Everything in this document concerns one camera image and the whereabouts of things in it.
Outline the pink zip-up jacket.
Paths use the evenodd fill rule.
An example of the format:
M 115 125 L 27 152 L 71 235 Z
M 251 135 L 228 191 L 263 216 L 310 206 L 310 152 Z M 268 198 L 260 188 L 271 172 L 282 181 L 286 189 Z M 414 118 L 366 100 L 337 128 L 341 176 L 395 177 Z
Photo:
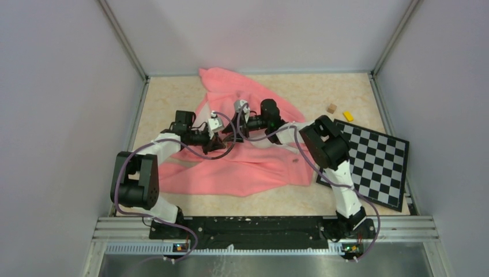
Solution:
M 199 117 L 208 110 L 232 117 L 233 103 L 238 99 L 248 101 L 255 111 L 263 100 L 273 99 L 285 121 L 306 120 L 292 103 L 244 75 L 222 68 L 200 69 L 199 75 L 206 89 L 196 109 Z M 217 160 L 201 159 L 188 149 L 173 157 L 196 164 L 186 167 L 173 162 L 162 163 L 159 166 L 161 192 L 244 197 L 289 184 L 308 186 L 313 177 L 312 168 L 294 144 L 279 146 L 268 140 L 236 143 L 228 155 Z

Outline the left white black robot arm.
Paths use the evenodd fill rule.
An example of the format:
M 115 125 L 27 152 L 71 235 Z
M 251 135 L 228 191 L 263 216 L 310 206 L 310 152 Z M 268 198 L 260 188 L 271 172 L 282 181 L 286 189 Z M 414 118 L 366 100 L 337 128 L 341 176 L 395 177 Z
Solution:
M 204 160 L 218 160 L 231 151 L 219 137 L 223 122 L 231 118 L 212 111 L 203 129 L 194 126 L 196 119 L 196 113 L 178 110 L 169 128 L 132 152 L 118 153 L 115 160 L 110 190 L 115 209 L 123 215 L 151 218 L 174 239 L 183 233 L 197 235 L 185 226 L 182 210 L 161 197 L 159 166 L 184 149 Z

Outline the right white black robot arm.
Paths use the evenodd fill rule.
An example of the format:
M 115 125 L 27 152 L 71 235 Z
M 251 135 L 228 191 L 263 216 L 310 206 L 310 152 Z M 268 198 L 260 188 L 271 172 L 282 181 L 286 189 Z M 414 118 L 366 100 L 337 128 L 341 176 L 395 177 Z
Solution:
M 252 116 L 245 100 L 234 103 L 235 114 L 222 133 L 232 133 L 239 141 L 253 141 L 250 133 L 263 130 L 264 138 L 273 144 L 295 144 L 306 162 L 324 178 L 333 189 L 336 203 L 337 226 L 324 230 L 327 239 L 366 238 L 375 228 L 367 220 L 360 202 L 363 196 L 355 189 L 351 174 L 349 140 L 327 116 L 305 122 L 287 122 L 273 99 L 261 102 L 261 111 Z

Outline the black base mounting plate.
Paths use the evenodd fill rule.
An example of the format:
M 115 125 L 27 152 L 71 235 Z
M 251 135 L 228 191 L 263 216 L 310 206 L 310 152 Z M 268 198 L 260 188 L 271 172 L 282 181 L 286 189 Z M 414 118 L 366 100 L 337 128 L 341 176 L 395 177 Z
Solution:
M 180 227 L 151 223 L 149 238 L 197 243 L 197 249 L 302 250 L 326 249 L 343 239 L 372 239 L 375 227 L 366 219 L 348 230 L 336 217 L 195 216 L 179 219 Z

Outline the small wooden cube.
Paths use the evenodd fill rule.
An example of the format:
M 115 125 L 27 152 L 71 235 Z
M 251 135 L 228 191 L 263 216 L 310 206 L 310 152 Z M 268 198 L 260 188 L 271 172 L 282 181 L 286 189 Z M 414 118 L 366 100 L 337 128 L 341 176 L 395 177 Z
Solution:
M 333 104 L 333 103 L 332 103 L 332 104 L 330 104 L 330 105 L 327 107 L 327 110 L 326 110 L 326 111 L 327 111 L 329 114 L 334 114 L 336 110 L 337 110 L 337 106 L 336 106 L 335 104 Z

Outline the small yellow block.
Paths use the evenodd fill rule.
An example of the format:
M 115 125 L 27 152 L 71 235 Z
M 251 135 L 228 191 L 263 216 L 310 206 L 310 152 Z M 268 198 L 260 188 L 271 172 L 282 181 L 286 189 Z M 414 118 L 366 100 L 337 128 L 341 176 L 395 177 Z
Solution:
M 349 111 L 343 112 L 343 116 L 347 120 L 347 122 L 352 122 L 355 120 L 353 115 Z

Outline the black white checkerboard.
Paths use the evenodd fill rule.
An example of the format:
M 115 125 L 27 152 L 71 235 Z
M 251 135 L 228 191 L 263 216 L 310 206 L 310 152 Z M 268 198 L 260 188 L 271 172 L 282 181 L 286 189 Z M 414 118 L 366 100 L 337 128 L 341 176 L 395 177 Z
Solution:
M 409 141 L 338 119 L 334 123 L 350 141 L 355 189 L 372 203 L 401 212 Z

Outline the aluminium front rail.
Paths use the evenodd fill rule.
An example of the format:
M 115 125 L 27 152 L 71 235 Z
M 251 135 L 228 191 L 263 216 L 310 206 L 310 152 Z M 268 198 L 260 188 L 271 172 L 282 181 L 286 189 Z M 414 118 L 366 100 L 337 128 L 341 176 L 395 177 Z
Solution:
M 333 216 L 194 216 L 183 227 L 137 217 L 100 218 L 92 239 L 109 254 L 360 256 L 371 244 L 436 242 L 429 216 L 369 217 L 343 232 Z

